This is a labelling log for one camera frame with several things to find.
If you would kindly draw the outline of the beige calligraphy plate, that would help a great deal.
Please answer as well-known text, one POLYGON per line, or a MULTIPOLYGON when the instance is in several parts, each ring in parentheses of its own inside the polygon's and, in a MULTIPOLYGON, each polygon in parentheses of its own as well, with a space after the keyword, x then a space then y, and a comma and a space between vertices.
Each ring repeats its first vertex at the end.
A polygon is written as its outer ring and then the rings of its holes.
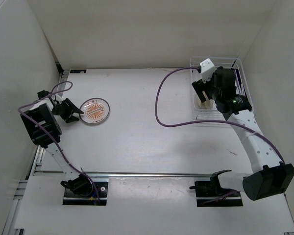
POLYGON ((202 91, 200 93, 200 96, 198 97, 198 105, 202 109, 212 109, 213 108, 213 102, 210 100, 205 93, 205 91, 202 91))

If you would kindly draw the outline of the orange sunburst pattern plate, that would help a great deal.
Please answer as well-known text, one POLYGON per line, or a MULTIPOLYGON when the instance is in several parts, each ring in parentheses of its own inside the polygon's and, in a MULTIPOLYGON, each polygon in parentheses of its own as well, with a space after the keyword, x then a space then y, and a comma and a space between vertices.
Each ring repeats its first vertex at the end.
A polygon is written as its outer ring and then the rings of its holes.
POLYGON ((98 125, 107 120, 110 115, 110 105, 102 98, 91 98, 83 102, 79 108, 82 122, 88 125, 98 125))

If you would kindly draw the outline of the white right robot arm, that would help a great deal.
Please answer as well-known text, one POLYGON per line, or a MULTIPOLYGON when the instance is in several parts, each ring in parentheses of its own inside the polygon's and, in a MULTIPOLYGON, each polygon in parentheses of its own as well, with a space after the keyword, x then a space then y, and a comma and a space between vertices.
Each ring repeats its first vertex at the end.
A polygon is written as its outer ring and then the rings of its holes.
POLYGON ((237 93, 233 70, 199 66, 201 79, 192 83, 201 102, 213 100, 217 110, 229 122, 249 158, 252 173, 216 172, 210 190, 221 196, 227 190, 244 192, 252 201, 285 193, 294 177, 294 167, 286 164, 272 143, 263 136, 248 98, 237 93))

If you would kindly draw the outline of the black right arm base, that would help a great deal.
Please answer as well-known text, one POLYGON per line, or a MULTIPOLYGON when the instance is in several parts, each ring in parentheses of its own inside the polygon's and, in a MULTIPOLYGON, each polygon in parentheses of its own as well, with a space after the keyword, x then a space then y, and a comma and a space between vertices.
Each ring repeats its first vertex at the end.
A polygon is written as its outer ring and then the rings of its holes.
POLYGON ((196 194, 196 205, 204 207, 242 207, 243 202, 239 191, 230 188, 222 188, 218 177, 221 174, 231 172, 222 170, 212 174, 209 181, 195 181, 189 190, 196 194))

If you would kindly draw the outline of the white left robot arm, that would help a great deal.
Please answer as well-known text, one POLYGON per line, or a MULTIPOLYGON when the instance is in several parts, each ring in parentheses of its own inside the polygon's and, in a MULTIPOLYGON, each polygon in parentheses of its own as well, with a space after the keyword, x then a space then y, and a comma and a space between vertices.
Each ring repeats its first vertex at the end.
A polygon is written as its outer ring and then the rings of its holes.
POLYGON ((65 156, 60 146, 62 130, 55 118, 60 116, 66 123, 72 123, 79 121, 74 114, 84 112, 68 98, 62 99, 57 93, 42 90, 37 95, 39 99, 27 105, 30 109, 24 112, 24 106, 18 109, 29 137, 35 145, 44 148, 61 168, 66 176, 66 180, 61 182, 64 188, 76 195, 90 196, 94 190, 93 183, 80 167, 74 166, 65 156))

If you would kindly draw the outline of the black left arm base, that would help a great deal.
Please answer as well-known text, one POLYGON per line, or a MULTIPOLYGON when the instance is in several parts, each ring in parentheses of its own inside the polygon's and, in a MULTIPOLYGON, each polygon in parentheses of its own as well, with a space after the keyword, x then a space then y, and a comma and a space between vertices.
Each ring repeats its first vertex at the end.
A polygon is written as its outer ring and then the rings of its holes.
POLYGON ((70 206, 106 206, 108 196, 108 181, 90 181, 84 175, 74 180, 61 181, 65 189, 63 205, 70 206))

